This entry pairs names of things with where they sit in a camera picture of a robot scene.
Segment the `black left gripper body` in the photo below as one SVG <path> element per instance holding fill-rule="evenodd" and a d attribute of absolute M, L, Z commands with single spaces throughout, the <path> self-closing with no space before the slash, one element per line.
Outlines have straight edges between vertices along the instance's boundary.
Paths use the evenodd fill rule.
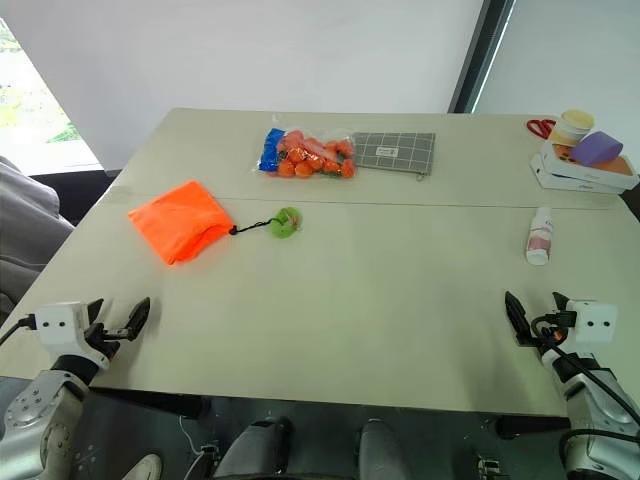
<path fill-rule="evenodd" d="M 130 328 L 106 330 L 101 322 L 93 323 L 84 334 L 85 341 L 106 358 L 113 358 L 120 349 L 121 341 L 133 341 L 135 336 Z"/>

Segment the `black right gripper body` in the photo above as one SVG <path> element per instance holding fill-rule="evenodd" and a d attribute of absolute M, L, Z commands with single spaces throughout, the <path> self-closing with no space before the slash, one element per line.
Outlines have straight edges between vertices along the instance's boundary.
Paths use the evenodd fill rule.
<path fill-rule="evenodd" d="M 558 311 L 536 317 L 517 332 L 517 343 L 521 347 L 535 347 L 544 354 L 559 347 L 569 338 L 576 324 L 576 313 Z"/>

